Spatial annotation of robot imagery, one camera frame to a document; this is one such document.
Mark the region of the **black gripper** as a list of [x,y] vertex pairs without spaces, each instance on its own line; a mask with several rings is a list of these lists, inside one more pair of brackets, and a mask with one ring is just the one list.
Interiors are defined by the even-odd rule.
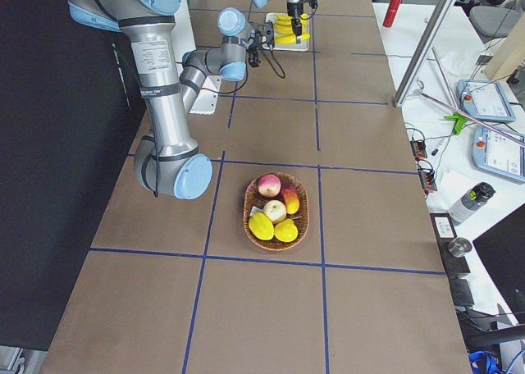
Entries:
[[248,63],[250,66],[259,66],[258,51],[264,48],[272,50],[275,47],[275,33],[272,23],[250,23],[251,33],[248,37]]
[[301,15],[304,13],[304,1],[287,2],[287,13],[291,20],[291,28],[295,35],[295,43],[302,43],[303,25],[301,22]]

